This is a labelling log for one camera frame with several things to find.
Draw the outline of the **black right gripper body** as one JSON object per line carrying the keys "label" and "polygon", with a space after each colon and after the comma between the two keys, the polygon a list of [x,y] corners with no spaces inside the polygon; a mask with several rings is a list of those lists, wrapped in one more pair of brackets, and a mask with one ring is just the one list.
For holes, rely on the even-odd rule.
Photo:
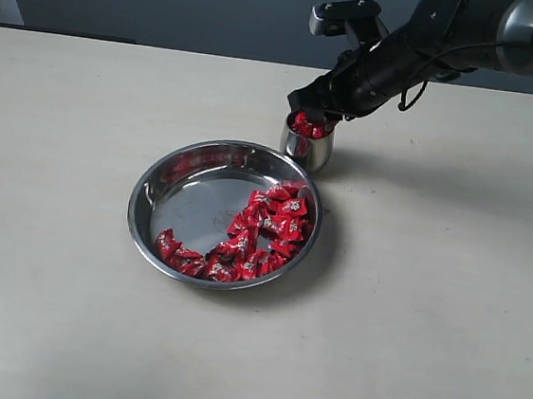
{"label": "black right gripper body", "polygon": [[430,56],[409,44],[398,29],[376,45],[355,50],[328,74],[324,111],[332,116],[366,117],[411,87],[432,77]]}

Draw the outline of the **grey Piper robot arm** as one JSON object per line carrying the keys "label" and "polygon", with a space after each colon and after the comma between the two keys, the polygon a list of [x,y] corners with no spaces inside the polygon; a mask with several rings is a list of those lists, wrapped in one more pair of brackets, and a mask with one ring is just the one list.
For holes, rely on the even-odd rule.
{"label": "grey Piper robot arm", "polygon": [[413,87],[491,69],[533,77],[533,0],[420,0],[409,21],[389,31],[374,0],[314,6],[310,32],[346,36],[352,47],[334,67],[287,97],[290,118],[316,123],[372,115],[392,98],[410,110]]}

